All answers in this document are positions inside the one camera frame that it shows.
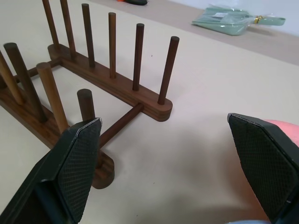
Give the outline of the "pink object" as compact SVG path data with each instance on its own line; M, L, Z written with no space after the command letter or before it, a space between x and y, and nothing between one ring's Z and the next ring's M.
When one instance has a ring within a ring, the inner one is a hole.
M298 125L288 123L288 122L278 121L278 120L271 120L271 119L267 119L265 121L278 126L291 139L291 141L299 147L299 126Z

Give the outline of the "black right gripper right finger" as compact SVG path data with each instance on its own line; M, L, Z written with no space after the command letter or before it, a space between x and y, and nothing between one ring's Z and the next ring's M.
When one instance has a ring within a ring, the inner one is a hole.
M299 147L265 120L230 113L228 123L242 170L271 224L299 224Z

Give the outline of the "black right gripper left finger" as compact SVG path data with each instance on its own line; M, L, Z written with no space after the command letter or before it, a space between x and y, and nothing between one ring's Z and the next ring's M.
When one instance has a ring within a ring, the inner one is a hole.
M78 224L93 182L101 128L101 118L67 128L32 168L0 214L0 224Z

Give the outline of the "green dustpan in plastic bag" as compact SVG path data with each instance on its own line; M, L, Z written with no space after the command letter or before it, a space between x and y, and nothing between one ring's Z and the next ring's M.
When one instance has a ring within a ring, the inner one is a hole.
M242 35L250 25L282 26L286 18L252 15L246 10L210 5L191 24L230 36Z

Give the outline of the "dark wooden peg rack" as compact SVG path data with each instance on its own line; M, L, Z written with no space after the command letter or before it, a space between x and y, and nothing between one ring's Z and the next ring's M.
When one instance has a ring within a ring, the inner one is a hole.
M87 56L76 51L67 0L60 0L68 45L59 43L49 0L42 0L53 43L48 46L50 61L27 69L15 43L7 43L6 61L0 52L0 106L23 124L47 147L53 147L68 122L52 70L61 66L131 106L131 109L100 136L100 146L107 144L138 114L166 121L173 104L166 94L175 62L179 38L172 36L159 93L140 85L144 25L136 26L133 78L116 72L116 14L108 14L109 66L94 58L90 8L82 5Z

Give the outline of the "dark object with orange part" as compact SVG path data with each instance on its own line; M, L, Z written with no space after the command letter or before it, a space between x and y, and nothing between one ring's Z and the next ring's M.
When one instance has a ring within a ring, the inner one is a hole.
M148 0L117 0L118 2L125 2L137 6L145 6L148 4Z

